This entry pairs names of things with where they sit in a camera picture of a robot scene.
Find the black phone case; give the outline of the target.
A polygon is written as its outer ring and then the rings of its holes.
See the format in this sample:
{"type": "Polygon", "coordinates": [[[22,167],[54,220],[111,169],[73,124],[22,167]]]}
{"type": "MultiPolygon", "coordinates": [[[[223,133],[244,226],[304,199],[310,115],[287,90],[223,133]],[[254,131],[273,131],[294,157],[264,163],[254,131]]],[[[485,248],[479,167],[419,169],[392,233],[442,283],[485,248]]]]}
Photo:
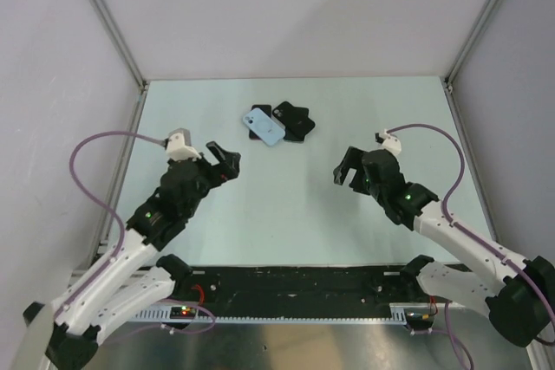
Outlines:
{"type": "Polygon", "coordinates": [[[284,125],[287,133],[299,140],[303,140],[316,127],[307,107],[296,107],[288,101],[277,105],[272,114],[284,125]]]}

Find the black smartphone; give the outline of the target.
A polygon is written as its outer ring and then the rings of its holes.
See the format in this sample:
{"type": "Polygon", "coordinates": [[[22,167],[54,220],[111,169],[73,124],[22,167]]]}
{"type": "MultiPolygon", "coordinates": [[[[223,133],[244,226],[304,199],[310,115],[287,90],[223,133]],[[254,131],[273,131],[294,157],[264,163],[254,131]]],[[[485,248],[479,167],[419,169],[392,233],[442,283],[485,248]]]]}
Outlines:
{"type": "Polygon", "coordinates": [[[285,141],[293,143],[304,142],[306,135],[315,127],[309,112],[307,107],[294,108],[294,112],[285,124],[285,141]]]}

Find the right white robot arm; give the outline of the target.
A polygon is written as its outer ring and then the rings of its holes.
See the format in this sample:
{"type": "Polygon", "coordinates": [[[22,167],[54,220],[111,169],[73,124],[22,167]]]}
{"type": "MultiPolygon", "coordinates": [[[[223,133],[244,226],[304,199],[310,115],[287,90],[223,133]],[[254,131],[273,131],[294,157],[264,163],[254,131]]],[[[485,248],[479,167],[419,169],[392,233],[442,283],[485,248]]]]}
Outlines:
{"type": "Polygon", "coordinates": [[[496,331],[517,347],[539,341],[554,323],[554,267],[543,258],[530,260],[470,231],[446,211],[436,194],[408,182],[395,155],[385,149],[366,152],[349,147],[333,171],[343,185],[355,173],[350,188],[371,196],[385,216],[439,244],[467,271],[452,270],[429,256],[408,263],[401,279],[410,301],[435,295],[484,315],[496,331]]]}

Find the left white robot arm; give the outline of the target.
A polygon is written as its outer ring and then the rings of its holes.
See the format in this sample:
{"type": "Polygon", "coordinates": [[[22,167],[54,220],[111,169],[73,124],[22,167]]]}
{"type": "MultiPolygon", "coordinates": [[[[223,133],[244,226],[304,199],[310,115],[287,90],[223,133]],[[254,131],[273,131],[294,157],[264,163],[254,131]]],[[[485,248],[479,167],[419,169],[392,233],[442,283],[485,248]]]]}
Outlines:
{"type": "Polygon", "coordinates": [[[167,144],[168,168],[118,242],[51,303],[54,316],[42,353],[59,369],[84,368],[118,327],[156,302],[203,294],[193,267],[161,251],[210,190],[238,177],[241,156],[211,141],[206,147],[218,161],[213,165],[190,146],[167,144]]]}

